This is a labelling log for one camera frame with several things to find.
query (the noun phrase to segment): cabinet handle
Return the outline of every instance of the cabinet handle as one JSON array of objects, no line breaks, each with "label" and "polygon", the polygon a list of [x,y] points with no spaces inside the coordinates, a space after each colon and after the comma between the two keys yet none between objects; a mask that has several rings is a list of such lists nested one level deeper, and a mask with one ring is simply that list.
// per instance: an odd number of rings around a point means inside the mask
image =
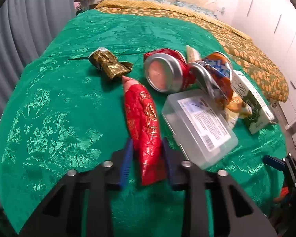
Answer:
[{"label": "cabinet handle", "polygon": [[292,85],[292,87],[294,88],[294,90],[296,90],[296,87],[294,86],[293,82],[291,81],[290,84]]},{"label": "cabinet handle", "polygon": [[250,10],[251,10],[252,3],[253,3],[253,0],[251,0],[250,7],[249,7],[249,9],[248,9],[248,13],[247,13],[247,17],[249,16],[249,13],[250,13]]},{"label": "cabinet handle", "polygon": [[282,17],[282,14],[280,15],[280,18],[278,19],[277,25],[276,25],[275,30],[274,30],[274,34],[275,34],[276,30],[277,30],[278,24],[280,23],[281,17]]}]

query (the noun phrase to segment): floor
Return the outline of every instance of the floor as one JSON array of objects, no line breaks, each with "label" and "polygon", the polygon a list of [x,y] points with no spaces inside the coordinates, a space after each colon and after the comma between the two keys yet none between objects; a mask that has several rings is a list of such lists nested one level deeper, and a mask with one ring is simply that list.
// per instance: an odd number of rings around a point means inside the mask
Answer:
[{"label": "floor", "polygon": [[288,154],[290,152],[292,156],[296,159],[296,149],[295,149],[292,135],[285,130],[285,125],[287,125],[287,121],[284,116],[284,113],[279,105],[276,108],[273,108],[273,111],[274,111],[274,114],[277,116],[282,132],[284,133],[284,136],[285,136],[286,153]]}]

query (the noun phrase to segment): red candy wrapper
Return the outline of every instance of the red candy wrapper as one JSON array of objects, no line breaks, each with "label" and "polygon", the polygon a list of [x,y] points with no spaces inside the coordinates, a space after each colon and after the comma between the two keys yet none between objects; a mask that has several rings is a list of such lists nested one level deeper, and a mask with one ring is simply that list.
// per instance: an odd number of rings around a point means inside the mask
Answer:
[{"label": "red candy wrapper", "polygon": [[141,164],[142,185],[166,178],[155,103],[145,86],[122,76],[127,126]]}]

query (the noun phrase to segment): gray curtain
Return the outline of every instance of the gray curtain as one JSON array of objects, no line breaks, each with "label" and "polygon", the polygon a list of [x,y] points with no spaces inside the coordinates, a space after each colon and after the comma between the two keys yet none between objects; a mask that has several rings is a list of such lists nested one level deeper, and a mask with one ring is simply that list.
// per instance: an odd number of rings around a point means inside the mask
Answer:
[{"label": "gray curtain", "polygon": [[73,0],[6,0],[0,8],[0,118],[24,67],[75,16]]}]

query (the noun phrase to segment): barcode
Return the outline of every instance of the barcode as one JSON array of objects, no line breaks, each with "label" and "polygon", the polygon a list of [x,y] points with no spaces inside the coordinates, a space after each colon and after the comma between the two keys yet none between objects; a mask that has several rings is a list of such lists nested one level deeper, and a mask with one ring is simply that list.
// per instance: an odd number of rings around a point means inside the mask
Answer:
[{"label": "barcode", "polygon": [[209,150],[212,150],[213,148],[215,148],[214,144],[212,143],[212,140],[209,138],[208,135],[202,136],[202,139],[204,140],[204,142]]}]

